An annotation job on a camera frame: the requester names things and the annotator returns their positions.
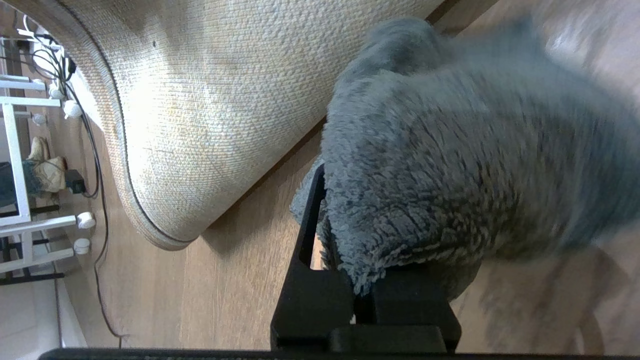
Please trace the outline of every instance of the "blue fabric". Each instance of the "blue fabric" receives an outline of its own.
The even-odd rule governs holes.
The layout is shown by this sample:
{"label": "blue fabric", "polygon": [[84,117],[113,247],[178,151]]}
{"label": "blue fabric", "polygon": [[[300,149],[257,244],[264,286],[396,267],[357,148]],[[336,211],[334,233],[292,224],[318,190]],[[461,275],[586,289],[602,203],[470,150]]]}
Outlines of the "blue fabric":
{"label": "blue fabric", "polygon": [[[22,169],[24,171],[24,181],[27,186],[29,196],[38,196],[42,191],[42,183],[36,177],[33,169],[38,163],[32,160],[24,160]],[[13,183],[13,172],[11,163],[0,163],[0,207],[15,204],[15,185]]]}

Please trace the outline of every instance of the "woven fabric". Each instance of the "woven fabric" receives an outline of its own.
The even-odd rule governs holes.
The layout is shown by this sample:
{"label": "woven fabric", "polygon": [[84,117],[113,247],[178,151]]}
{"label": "woven fabric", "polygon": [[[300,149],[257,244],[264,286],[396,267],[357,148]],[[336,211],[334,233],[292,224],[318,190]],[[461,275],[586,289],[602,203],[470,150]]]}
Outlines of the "woven fabric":
{"label": "woven fabric", "polygon": [[372,24],[441,0],[9,0],[96,98],[129,217],[180,249],[325,114]]}

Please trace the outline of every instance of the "wooden floor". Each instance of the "wooden floor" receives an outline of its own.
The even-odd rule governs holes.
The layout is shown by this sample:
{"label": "wooden floor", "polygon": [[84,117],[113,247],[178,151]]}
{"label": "wooden floor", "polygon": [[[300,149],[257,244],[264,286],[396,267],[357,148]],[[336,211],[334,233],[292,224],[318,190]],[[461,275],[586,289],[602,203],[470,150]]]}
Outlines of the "wooden floor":
{"label": "wooden floor", "polygon": [[[66,156],[93,186],[90,148],[79,123],[50,120],[53,152]],[[136,232],[116,194],[104,141],[96,140],[110,222],[100,278],[108,318],[128,334],[124,346],[268,348],[269,321],[298,231],[288,206],[318,152],[319,135],[181,252],[161,251]],[[63,213],[91,209],[97,216],[92,254],[62,265],[88,344],[115,346],[91,270],[91,257],[104,241],[100,202],[69,193],[60,202]],[[639,231],[564,258],[484,264],[452,305],[463,327],[459,351],[640,354]],[[72,240],[89,235],[67,234]]]}

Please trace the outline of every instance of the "electrical cord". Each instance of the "electrical cord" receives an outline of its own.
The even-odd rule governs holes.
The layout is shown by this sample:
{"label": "electrical cord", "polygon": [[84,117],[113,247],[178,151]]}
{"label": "electrical cord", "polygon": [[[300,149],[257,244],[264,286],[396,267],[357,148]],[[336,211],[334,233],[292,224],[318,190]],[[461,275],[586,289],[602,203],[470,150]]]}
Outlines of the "electrical cord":
{"label": "electrical cord", "polygon": [[[44,56],[40,56],[37,54],[37,52],[43,52],[46,55],[49,56],[49,59],[45,58]],[[118,348],[122,348],[122,340],[126,337],[128,337],[128,334],[120,334],[119,332],[117,332],[111,322],[109,321],[109,318],[107,316],[106,313],[106,307],[104,304],[104,299],[102,296],[102,290],[101,290],[101,286],[100,286],[100,276],[98,273],[98,269],[99,266],[102,262],[104,262],[104,258],[106,257],[106,254],[108,252],[108,247],[109,247],[109,215],[107,212],[107,202],[106,202],[106,196],[105,196],[105,191],[104,191],[104,179],[103,179],[103,174],[102,174],[102,166],[100,164],[100,158],[98,157],[98,150],[97,150],[97,146],[95,143],[95,138],[93,136],[93,129],[91,128],[91,124],[88,120],[88,117],[86,116],[86,113],[84,112],[84,108],[82,107],[82,104],[80,103],[78,96],[76,95],[76,92],[73,89],[73,86],[71,84],[68,83],[68,81],[71,78],[71,74],[65,74],[65,69],[66,69],[66,64],[65,64],[65,60],[62,61],[62,63],[60,63],[60,61],[58,61],[58,59],[52,54],[49,53],[47,51],[44,51],[43,49],[39,49],[34,51],[33,53],[30,54],[31,56],[31,61],[32,64],[34,66],[34,68],[36,69],[36,71],[38,71],[38,73],[43,76],[43,78],[49,79],[49,80],[58,80],[58,86],[60,87],[60,90],[62,91],[62,93],[65,95],[65,97],[70,98],[68,95],[71,94],[71,96],[73,97],[73,100],[75,100],[75,102],[78,104],[78,106],[80,107],[80,111],[81,111],[81,121],[84,125],[84,128],[87,132],[88,138],[89,138],[89,142],[91,143],[91,147],[93,150],[93,162],[95,165],[95,178],[96,178],[96,185],[95,185],[95,190],[93,191],[93,193],[91,194],[87,194],[84,193],[83,195],[87,198],[91,198],[91,199],[96,199],[98,193],[100,193],[100,202],[102,205],[102,213],[104,214],[104,242],[102,243],[102,247],[100,248],[100,252],[98,254],[98,256],[95,258],[95,261],[93,262],[93,275],[95,277],[95,284],[96,284],[96,292],[97,292],[97,296],[98,296],[98,302],[100,304],[100,311],[102,313],[102,317],[104,319],[104,322],[107,325],[107,328],[109,329],[109,332],[111,333],[111,335],[113,335],[114,337],[116,337],[118,339]],[[4,56],[0,56],[0,58],[4,58],[4,59],[8,59],[7,57]],[[49,73],[52,77],[48,77],[43,75],[39,70],[38,70],[38,65],[35,63],[35,58],[41,58],[44,61],[46,61],[49,65],[51,65],[54,68],[55,73],[48,71],[46,69],[42,69],[44,70],[46,73]],[[22,60],[18,60],[21,63],[25,63],[26,65],[30,65],[29,63],[27,63],[26,61],[22,61]]]}

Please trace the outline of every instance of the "beige cushion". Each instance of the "beige cushion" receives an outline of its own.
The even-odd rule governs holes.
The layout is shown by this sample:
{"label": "beige cushion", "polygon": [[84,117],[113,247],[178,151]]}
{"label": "beige cushion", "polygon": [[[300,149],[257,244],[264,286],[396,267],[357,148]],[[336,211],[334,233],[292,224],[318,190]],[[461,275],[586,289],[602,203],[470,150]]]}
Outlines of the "beige cushion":
{"label": "beige cushion", "polygon": [[165,249],[194,240],[321,120],[373,24],[441,2],[9,0],[77,62],[127,214]]}

